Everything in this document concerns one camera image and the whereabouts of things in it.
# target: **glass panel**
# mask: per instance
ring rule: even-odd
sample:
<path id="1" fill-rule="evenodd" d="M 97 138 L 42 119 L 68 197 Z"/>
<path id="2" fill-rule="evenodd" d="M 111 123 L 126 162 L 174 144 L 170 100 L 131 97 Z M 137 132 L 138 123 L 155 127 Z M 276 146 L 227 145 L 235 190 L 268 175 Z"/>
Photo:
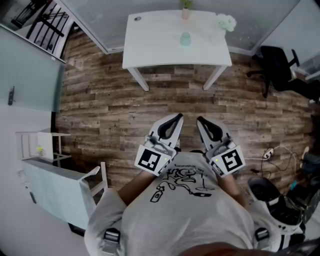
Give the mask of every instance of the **glass panel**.
<path id="1" fill-rule="evenodd" d="M 61 0 L 105 49 L 124 46 L 129 14 L 182 9 L 179 0 Z M 228 46 L 251 50 L 299 0 L 195 0 L 193 10 L 232 15 L 237 26 Z"/>
<path id="2" fill-rule="evenodd" d="M 58 112 L 64 63 L 0 26 L 0 104 Z"/>

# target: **small pot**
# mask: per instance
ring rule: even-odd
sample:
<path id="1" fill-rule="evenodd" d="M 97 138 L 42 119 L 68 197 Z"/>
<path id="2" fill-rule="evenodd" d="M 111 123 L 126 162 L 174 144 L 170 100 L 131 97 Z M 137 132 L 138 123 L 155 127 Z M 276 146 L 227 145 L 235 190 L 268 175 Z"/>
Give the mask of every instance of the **small pot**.
<path id="1" fill-rule="evenodd" d="M 182 19 L 184 19 L 184 20 L 189 19 L 189 9 L 188 8 L 182 9 Z"/>

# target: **white flower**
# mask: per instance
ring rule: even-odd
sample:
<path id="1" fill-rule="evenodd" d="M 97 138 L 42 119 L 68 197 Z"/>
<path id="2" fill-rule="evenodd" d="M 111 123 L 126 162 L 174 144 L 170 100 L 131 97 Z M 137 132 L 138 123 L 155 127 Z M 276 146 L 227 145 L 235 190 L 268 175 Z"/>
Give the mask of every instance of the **white flower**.
<path id="1" fill-rule="evenodd" d="M 237 22 L 234 17 L 232 17 L 231 15 L 225 15 L 223 13 L 218 14 L 216 17 L 218 19 L 218 25 L 220 29 L 229 32 L 235 30 Z"/>

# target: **gray t-shirt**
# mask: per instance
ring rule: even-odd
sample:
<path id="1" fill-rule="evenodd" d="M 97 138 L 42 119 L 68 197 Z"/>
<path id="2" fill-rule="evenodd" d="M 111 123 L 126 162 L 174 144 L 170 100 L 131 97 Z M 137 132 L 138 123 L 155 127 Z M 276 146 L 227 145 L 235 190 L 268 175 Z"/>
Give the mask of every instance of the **gray t-shirt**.
<path id="1" fill-rule="evenodd" d="M 179 153 L 128 207 L 117 192 L 106 190 L 84 236 L 91 256 L 104 255 L 110 227 L 121 232 L 119 256 L 177 256 L 214 242 L 253 248 L 251 215 L 218 186 L 199 153 Z"/>

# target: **wooden floor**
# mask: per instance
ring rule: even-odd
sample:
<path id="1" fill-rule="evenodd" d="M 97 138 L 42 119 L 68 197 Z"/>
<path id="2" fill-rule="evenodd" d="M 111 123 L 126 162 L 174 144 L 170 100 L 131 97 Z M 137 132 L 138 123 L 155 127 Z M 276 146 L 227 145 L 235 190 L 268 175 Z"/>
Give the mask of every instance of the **wooden floor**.
<path id="1" fill-rule="evenodd" d="M 109 185 L 121 188 L 139 172 L 134 160 L 144 136 L 156 120 L 171 113 L 184 115 L 182 151 L 203 149 L 196 128 L 197 117 L 203 116 L 223 121 L 245 158 L 261 158 L 266 148 L 279 145 L 300 158 L 304 148 L 313 143 L 308 135 L 312 130 L 308 100 L 273 88 L 264 99 L 263 79 L 246 77 L 246 72 L 259 69 L 257 64 L 244 55 L 231 57 L 232 67 L 207 91 L 202 86 L 213 66 L 143 68 L 150 87 L 145 92 L 122 69 L 122 53 L 105 55 L 83 32 L 71 35 L 65 50 L 61 112 L 55 119 L 57 131 L 71 134 L 62 138 L 63 152 L 72 155 L 71 168 L 88 171 L 105 161 Z M 281 148 L 271 161 L 285 169 L 289 157 Z M 250 169 L 261 170 L 261 161 L 246 161 L 238 175 L 240 185 L 255 175 Z M 268 162 L 263 163 L 263 170 L 281 191 L 297 179 L 293 158 L 284 171 Z"/>

